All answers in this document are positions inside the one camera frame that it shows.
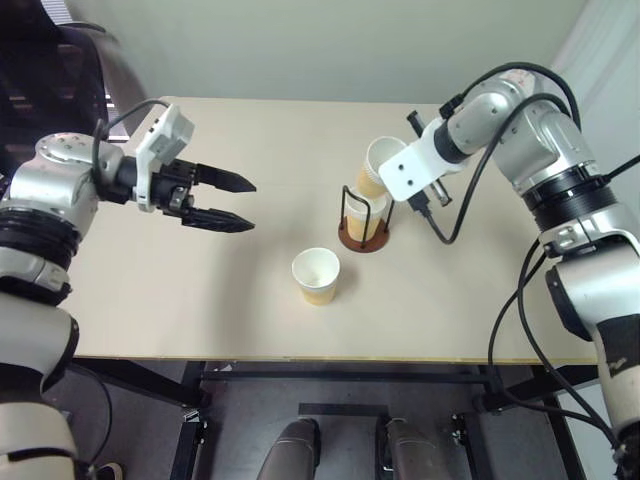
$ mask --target metal table frame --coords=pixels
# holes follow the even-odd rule
[[[201,413],[210,401],[210,394],[201,388],[202,382],[228,382],[256,379],[300,379],[321,381],[365,381],[365,382],[417,382],[448,384],[479,384],[485,393],[474,400],[479,412],[500,412],[514,407],[508,398],[495,390],[493,378],[486,366],[469,365],[469,371],[463,373],[433,373],[403,371],[406,364],[381,364],[384,368],[372,370],[371,364],[358,371],[355,363],[330,362],[322,369],[291,370],[290,362],[270,362],[273,369],[251,368],[257,363],[242,362],[244,368],[231,371],[207,370],[206,362],[187,362],[181,382],[173,381],[129,360],[108,360],[75,358],[74,363],[94,371],[106,383],[130,390],[140,395],[179,405],[185,409],[184,422],[176,447],[171,480],[190,480],[196,464],[200,445],[205,443],[207,419]],[[533,378],[509,387],[509,391],[522,400],[542,400],[548,405],[557,405],[555,393],[560,385],[542,367],[532,367]],[[565,366],[559,369],[572,385],[579,385],[598,377],[593,365]],[[485,442],[478,422],[478,413],[460,412],[454,415],[453,436],[464,445],[472,478],[474,480],[493,480]],[[562,417],[550,417],[558,447],[569,478],[585,479],[575,445]]]

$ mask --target cable connector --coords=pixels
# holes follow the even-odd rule
[[[420,190],[415,195],[409,197],[407,202],[409,202],[409,205],[411,205],[411,208],[413,208],[415,212],[420,212],[423,217],[426,218],[431,216],[431,209],[429,208],[429,197],[427,197],[427,194],[424,193],[424,190]]]
[[[449,100],[447,103],[442,105],[439,110],[440,116],[442,117],[442,119],[449,120],[449,118],[451,118],[455,113],[456,108],[462,105],[462,102],[464,102],[464,95],[462,95],[461,93],[458,93],[451,100]]]

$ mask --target black cable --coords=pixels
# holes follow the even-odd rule
[[[533,253],[535,252],[537,247],[538,247],[538,242],[536,241],[534,243],[534,245],[531,247],[531,249],[529,250],[529,252],[531,252],[531,255],[533,255]],[[526,277],[524,279],[524,284],[523,285],[526,286],[529,283],[529,281],[538,272],[538,270],[540,269],[540,267],[542,266],[542,264],[544,263],[545,260],[546,260],[546,256],[544,254],[541,255],[540,258],[538,259],[538,261],[535,263],[535,265],[531,269],[531,271],[526,274]],[[516,405],[520,405],[521,407],[528,408],[529,410],[535,410],[535,411],[538,411],[538,412],[544,412],[544,413],[547,413],[547,414],[550,414],[550,415],[562,415],[564,417],[574,418],[576,420],[580,420],[582,422],[585,422],[585,423],[588,423],[590,425],[593,425],[596,428],[600,428],[600,426],[596,423],[596,421],[593,420],[591,417],[589,417],[587,415],[583,415],[583,414],[577,413],[577,412],[572,412],[571,410],[563,410],[561,408],[555,408],[555,407],[546,407],[546,406],[543,406],[543,405],[538,405],[536,403],[526,402],[524,400],[519,399],[515,395],[513,395],[504,386],[504,383],[502,382],[502,377],[500,376],[500,372],[498,371],[498,368],[497,368],[497,366],[495,365],[495,363],[493,361],[493,351],[494,351],[494,348],[495,348],[496,337],[498,336],[498,331],[500,329],[500,325],[502,324],[502,320],[504,319],[504,316],[507,313],[507,310],[509,309],[511,304],[514,302],[514,300],[516,299],[517,295],[518,295],[518,290],[513,292],[513,294],[505,302],[505,304],[503,305],[502,309],[500,310],[500,313],[498,313],[498,317],[496,318],[496,321],[494,322],[493,328],[491,330],[491,336],[489,337],[489,351],[487,353],[487,358],[488,358],[488,362],[487,363],[489,365],[489,371],[491,372],[491,374],[496,379],[496,382],[498,384],[497,386],[500,389],[500,392],[505,397],[507,397],[509,400],[511,400],[513,403],[515,403]]]
[[[509,63],[505,63],[504,65],[495,67],[489,70],[484,75],[482,75],[477,80],[475,80],[471,85],[469,85],[464,90],[464,92],[462,92],[461,94],[462,98],[466,97],[469,91],[479,83],[484,82],[490,77],[493,77],[497,73],[506,72],[508,70],[513,70],[513,69],[528,70],[531,72],[536,72],[541,75],[544,75],[549,80],[553,81],[553,83],[555,83],[560,88],[560,90],[562,90],[562,93],[564,93],[565,97],[567,97],[567,101],[569,102],[569,109],[571,110],[571,118],[573,119],[573,122],[578,127],[578,130],[582,130],[582,121],[580,120],[580,111],[578,109],[578,102],[576,101],[576,97],[573,95],[573,91],[571,90],[571,87],[569,87],[569,84],[553,70],[549,70],[548,68],[543,67],[542,65],[538,65],[536,63],[509,62]]]
[[[75,363],[72,363],[69,365],[69,370],[79,373],[81,375],[84,375],[86,377],[92,378],[102,390],[105,402],[107,404],[107,420],[106,420],[107,426],[105,428],[104,435],[102,437],[102,441],[100,442],[100,445],[98,446],[95,453],[90,457],[90,460],[89,460],[89,465],[94,465],[96,460],[104,450],[104,447],[107,445],[107,441],[109,440],[109,436],[111,435],[111,426],[113,424],[113,403],[111,402],[111,395],[109,395],[109,390],[107,390],[107,386],[104,384],[102,379],[92,370],[89,370],[88,368],[82,367]]]
[[[476,170],[473,172],[473,177],[471,177],[471,180],[469,181],[469,186],[467,187],[467,191],[464,194],[464,199],[462,200],[462,205],[460,206],[460,211],[458,212],[458,217],[456,219],[456,223],[453,227],[453,231],[451,232],[450,237],[447,238],[444,235],[444,233],[442,232],[440,227],[438,227],[435,220],[431,218],[431,215],[425,215],[425,218],[429,222],[429,225],[431,226],[431,228],[436,233],[436,235],[438,236],[438,238],[442,243],[451,245],[453,242],[456,241],[456,238],[458,238],[458,234],[460,233],[460,228],[462,227],[462,222],[464,221],[464,217],[467,214],[467,209],[469,208],[469,204],[471,203],[471,198],[473,197],[473,192],[475,191],[476,186],[478,185],[480,176],[482,175],[482,172],[484,171],[484,168],[486,167],[487,162],[489,161],[489,158],[493,154],[493,151],[496,149],[498,143],[500,142],[502,135],[506,132],[507,128],[509,128],[509,125],[511,124],[511,122],[527,106],[531,105],[534,102],[539,102],[542,100],[553,103],[556,107],[558,107],[558,109],[562,113],[564,113],[565,115],[568,114],[567,106],[564,104],[564,102],[560,100],[560,98],[558,98],[557,96],[552,95],[550,93],[536,93],[535,95],[525,98],[522,102],[520,102],[520,104],[518,104],[516,108],[513,109],[511,114],[505,119],[504,122],[502,122],[502,125],[500,125],[500,128],[498,128],[495,135],[487,145],[487,148],[482,154],[482,158],[478,162],[478,166],[476,167]]]
[[[597,423],[598,428],[602,430],[602,432],[607,436],[609,442],[611,442],[611,446],[616,449],[619,446],[619,442],[616,439],[616,436],[613,434],[613,431],[604,421],[604,419],[594,410],[594,408],[587,402],[577,391],[573,388],[566,378],[564,378],[560,372],[558,372],[555,367],[551,364],[549,359],[546,357],[538,342],[536,342],[531,329],[529,328],[529,323],[527,321],[526,312],[524,309],[524,286],[527,270],[529,269],[529,264],[531,263],[531,257],[535,253],[535,250],[539,246],[538,240],[536,240],[527,252],[527,256],[525,257],[524,263],[522,264],[522,269],[520,270],[520,275],[518,277],[518,290],[517,290],[517,301],[518,301],[518,314],[520,316],[520,322],[522,323],[522,328],[524,329],[524,333],[527,336],[527,340],[531,344],[531,347],[536,352],[536,355],[545,366],[549,374],[558,382],[562,388],[564,388],[569,395],[571,395],[576,402],[587,412],[587,414]]]
[[[107,135],[115,125],[122,122],[124,119],[133,115],[134,113],[138,112],[140,109],[150,105],[162,105],[166,108],[169,108],[169,104],[164,100],[158,100],[158,99],[152,98],[149,100],[144,100],[143,102],[140,102],[137,105],[134,105],[130,110],[114,118],[106,125],[104,124],[104,121],[101,118],[98,119],[98,122],[96,123],[96,128],[93,130],[93,143],[91,144],[91,176],[93,179],[93,183],[96,186],[96,189],[98,190],[98,193],[100,193],[100,187],[101,187],[100,177],[102,174],[100,170],[100,162],[99,162],[100,140],[103,140],[105,135]]]
[[[631,167],[635,167],[638,163],[640,163],[640,155],[636,155],[631,160],[624,162],[618,168],[614,168],[609,173],[607,173],[604,177],[607,179],[607,181],[611,181],[612,178],[615,178],[621,173],[626,172]]]

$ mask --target wooden base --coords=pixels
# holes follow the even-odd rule
[[[389,231],[385,231],[387,228],[387,224],[384,220],[380,220],[378,223],[378,228],[376,228],[376,233],[373,234],[370,240],[364,242],[364,247],[362,246],[362,240],[354,240],[349,236],[347,232],[347,217],[342,219],[342,228],[338,226],[338,238],[342,244],[347,247],[349,250],[353,250],[354,252],[359,253],[371,253],[377,250],[380,250],[384,247],[389,241]]]

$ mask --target table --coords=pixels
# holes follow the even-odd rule
[[[381,251],[338,240],[340,189],[353,184],[368,144],[409,142],[408,104],[167,97],[195,123],[180,155],[241,173],[257,193],[196,187],[196,206],[256,223],[241,234],[182,227],[159,212],[102,204],[74,259],[63,305],[81,328],[77,355],[111,358],[486,361],[491,325],[538,233],[509,183],[489,164],[459,240],[442,245],[406,203]],[[161,107],[133,135],[132,151]],[[418,106],[425,121],[435,105]],[[454,202],[435,215],[450,230],[473,168],[445,178]],[[325,246],[342,262],[338,294],[305,303],[291,277],[301,250]],[[532,329],[557,363],[593,363],[566,332],[539,274],[526,292]],[[514,312],[496,361],[535,362]]]

